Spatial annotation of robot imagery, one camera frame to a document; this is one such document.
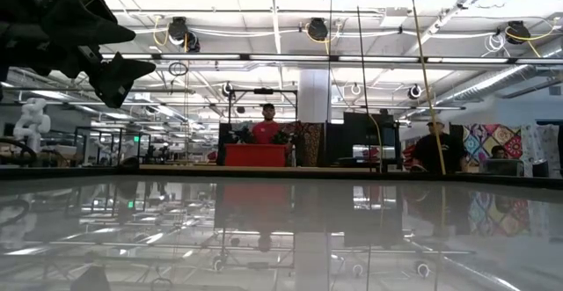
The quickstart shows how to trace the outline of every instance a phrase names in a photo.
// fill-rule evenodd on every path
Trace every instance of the red box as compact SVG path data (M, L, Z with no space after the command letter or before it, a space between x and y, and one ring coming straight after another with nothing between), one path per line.
M225 165L285 167L285 145L225 144Z

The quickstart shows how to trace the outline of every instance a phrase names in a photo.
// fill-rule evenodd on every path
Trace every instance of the red shirt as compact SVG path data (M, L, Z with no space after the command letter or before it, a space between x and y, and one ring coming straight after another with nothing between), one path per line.
M263 121L252 128L252 135L258 144L272 143L272 139L280 130L280 125L273 120Z

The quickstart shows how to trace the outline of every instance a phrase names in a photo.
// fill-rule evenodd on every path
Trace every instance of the white pillar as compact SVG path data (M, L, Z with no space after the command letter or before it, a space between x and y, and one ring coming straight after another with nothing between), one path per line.
M296 291L328 290L330 234L296 233L295 239Z
M300 71L297 119L324 123L331 116L331 84L328 69Z

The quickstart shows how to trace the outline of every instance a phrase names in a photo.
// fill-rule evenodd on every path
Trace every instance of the glossy floor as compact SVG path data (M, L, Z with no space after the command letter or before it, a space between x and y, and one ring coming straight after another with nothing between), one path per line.
M3 189L0 290L563 289L557 191L147 176Z

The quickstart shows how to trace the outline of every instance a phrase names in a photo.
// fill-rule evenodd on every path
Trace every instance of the man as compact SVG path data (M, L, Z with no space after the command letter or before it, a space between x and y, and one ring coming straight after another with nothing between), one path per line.
M269 144L272 143L272 139L280 130L280 125L274 121L274 106L270 103L265 104L262 107L262 116L264 116L264 121L252 128L252 135L256 143Z
M491 149L491 159L506 159L507 152L504 150L504 147L501 145L496 145Z
M443 132L443 122L436 119L436 127L430 121L428 123L430 135L422 137L414 148L413 164L422 166L431 173L442 174L440 154L436 146L436 135L440 138L443 161L446 173L466 171L465 147L458 139Z

